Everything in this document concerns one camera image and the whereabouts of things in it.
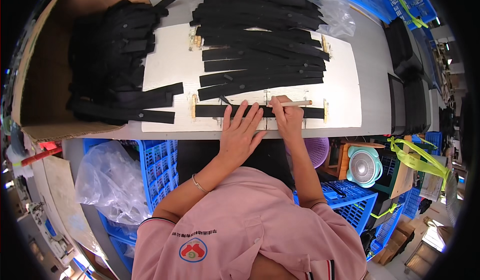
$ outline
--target finger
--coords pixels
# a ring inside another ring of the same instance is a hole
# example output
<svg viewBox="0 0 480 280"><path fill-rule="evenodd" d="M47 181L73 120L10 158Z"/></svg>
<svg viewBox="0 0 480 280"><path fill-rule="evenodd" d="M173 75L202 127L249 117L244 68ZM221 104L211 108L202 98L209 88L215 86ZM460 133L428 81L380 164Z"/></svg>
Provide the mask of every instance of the finger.
<svg viewBox="0 0 480 280"><path fill-rule="evenodd" d="M280 101L280 103L285 103L285 102L292 102L292 100L287 97L286 95L281 95L281 96L276 96L277 100Z"/></svg>
<svg viewBox="0 0 480 280"><path fill-rule="evenodd" d="M240 124L240 127L238 127L242 131L246 131L250 125L250 123L253 121L255 115L258 112L258 103L255 102L251 107L250 110L248 111L247 115L243 119L243 121Z"/></svg>
<svg viewBox="0 0 480 280"><path fill-rule="evenodd" d="M250 154L255 151L255 148L260 144L264 136L267 134L267 131L263 130L257 133L250 142Z"/></svg>
<svg viewBox="0 0 480 280"><path fill-rule="evenodd" d="M230 115L232 114L232 106L227 105L225 112L223 113L223 131L230 128Z"/></svg>
<svg viewBox="0 0 480 280"><path fill-rule="evenodd" d="M257 130L258 124L260 123L260 121L262 120L263 117L264 117L264 110L263 110L263 108L260 108L260 109L257 110L257 113L253 117L252 121L248 125L248 128L245 132L248 133L248 134L254 135L255 130Z"/></svg>
<svg viewBox="0 0 480 280"><path fill-rule="evenodd" d="M285 118L285 113L283 112L283 107L280 104L279 99L277 99L277 97L275 96L272 97L272 106L273 106L273 110L275 110L274 114L275 114L277 123L278 122L285 123L287 120Z"/></svg>
<svg viewBox="0 0 480 280"><path fill-rule="evenodd" d="M233 117L233 121L230 124L230 128L235 130L240 126L240 123L242 122L242 118L243 118L243 113L245 112L245 109L247 109L247 106L248 106L248 101L243 100L243 102L240 104L240 107L237 110L237 113Z"/></svg>

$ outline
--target cardboard flap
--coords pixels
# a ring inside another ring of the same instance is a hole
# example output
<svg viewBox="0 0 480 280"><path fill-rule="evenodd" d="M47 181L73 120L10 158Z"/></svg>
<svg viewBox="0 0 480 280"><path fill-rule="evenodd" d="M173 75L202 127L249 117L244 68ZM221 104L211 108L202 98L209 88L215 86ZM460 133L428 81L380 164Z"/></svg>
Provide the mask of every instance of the cardboard flap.
<svg viewBox="0 0 480 280"><path fill-rule="evenodd" d="M78 136L118 130L123 126L108 125L102 122L72 121L52 125L22 127L34 143L72 139Z"/></svg>
<svg viewBox="0 0 480 280"><path fill-rule="evenodd" d="M20 65L18 67L18 74L15 77L15 83L13 85L13 102L11 105L11 117L18 124L20 123L20 109L22 105L22 94L24 91L25 78L27 76L27 70L30 65L30 59L35 50L35 43L39 36L40 31L42 31L45 21L49 17L53 7L57 4L58 0L52 0L45 9L40 13L38 19L36 20L35 25L33 26L32 34L27 40L25 45L25 50L21 56Z"/></svg>

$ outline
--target yellow-green plastic bag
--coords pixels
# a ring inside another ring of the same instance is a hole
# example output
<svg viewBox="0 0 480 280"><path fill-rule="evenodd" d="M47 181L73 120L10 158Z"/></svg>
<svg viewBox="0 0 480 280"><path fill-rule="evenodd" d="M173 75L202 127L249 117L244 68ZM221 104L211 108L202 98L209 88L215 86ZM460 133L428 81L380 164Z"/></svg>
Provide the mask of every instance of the yellow-green plastic bag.
<svg viewBox="0 0 480 280"><path fill-rule="evenodd" d="M404 163L407 167L412 168L416 171L429 173L443 178L443 182L441 184L441 191L445 191L448 174L450 173L450 170L448 168L443 166L443 164L439 163L434 157L432 157L432 155L425 152L425 150L421 149L419 146L416 146L410 141L395 138L393 136L388 138L387 141L390 142L390 150L395 152L398 160ZM405 145L409 146L411 150L417 152L420 156L424 157L432 165L406 153L404 150L399 148L399 146L397 145L398 143L404 143Z"/></svg>

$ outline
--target white work board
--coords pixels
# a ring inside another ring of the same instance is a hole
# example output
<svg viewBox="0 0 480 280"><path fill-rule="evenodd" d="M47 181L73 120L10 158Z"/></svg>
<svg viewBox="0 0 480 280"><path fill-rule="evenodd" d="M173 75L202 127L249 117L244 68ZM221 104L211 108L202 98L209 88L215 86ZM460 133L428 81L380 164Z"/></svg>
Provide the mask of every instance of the white work board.
<svg viewBox="0 0 480 280"><path fill-rule="evenodd" d="M142 132L221 131L223 118L192 118L192 98L197 104L220 105L220 99L198 100L199 76L204 72L202 51L190 49L192 27L172 25L155 30L155 51L147 55L143 76L143 91L183 82L183 94L173 97L173 107L152 110L175 112L175 123L142 122ZM322 41L322 34L311 32L312 39ZM362 104L357 67L350 43L323 35L329 46L330 61L325 61L323 83L277 87L226 96L232 104L247 100L266 105L271 96L286 95L293 101L312 100L309 107L324 107L328 103L327 120L304 119L303 129L347 128L362 126ZM275 118L263 118L258 130L277 130Z"/></svg>

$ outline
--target cardboard box on floor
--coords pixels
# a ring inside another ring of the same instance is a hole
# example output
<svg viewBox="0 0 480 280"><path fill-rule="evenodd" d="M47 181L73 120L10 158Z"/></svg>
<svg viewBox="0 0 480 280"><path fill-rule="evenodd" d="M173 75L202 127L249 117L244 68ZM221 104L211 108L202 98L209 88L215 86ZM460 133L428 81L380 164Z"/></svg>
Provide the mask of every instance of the cardboard box on floor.
<svg viewBox="0 0 480 280"><path fill-rule="evenodd" d="M410 226L408 223L401 222L397 228L395 228L395 231L393 231L386 247L376 254L372 260L383 266L392 261L393 256L395 256L400 247L402 247L404 242L407 241L408 237L414 230L415 228Z"/></svg>
<svg viewBox="0 0 480 280"><path fill-rule="evenodd" d="M12 118L35 142L116 130L76 120L66 109L72 71L68 46L76 17L103 11L120 0L52 0L28 38L13 88ZM149 0L129 0L150 3Z"/></svg>
<svg viewBox="0 0 480 280"><path fill-rule="evenodd" d="M405 221L399 222L396 226L396 229L403 233L406 237L410 237L410 235L415 231L415 227L411 226Z"/></svg>

